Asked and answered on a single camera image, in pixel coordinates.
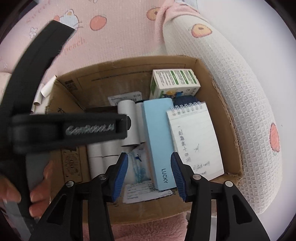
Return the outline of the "person left hand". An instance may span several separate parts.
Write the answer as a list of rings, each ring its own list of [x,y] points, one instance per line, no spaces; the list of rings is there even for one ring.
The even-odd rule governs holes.
[[[54,162],[49,161],[44,168],[43,181],[30,192],[32,205],[29,213],[33,218],[40,218],[50,204],[51,181],[54,169]],[[16,187],[3,175],[1,175],[1,201],[4,203],[20,203],[21,194]]]

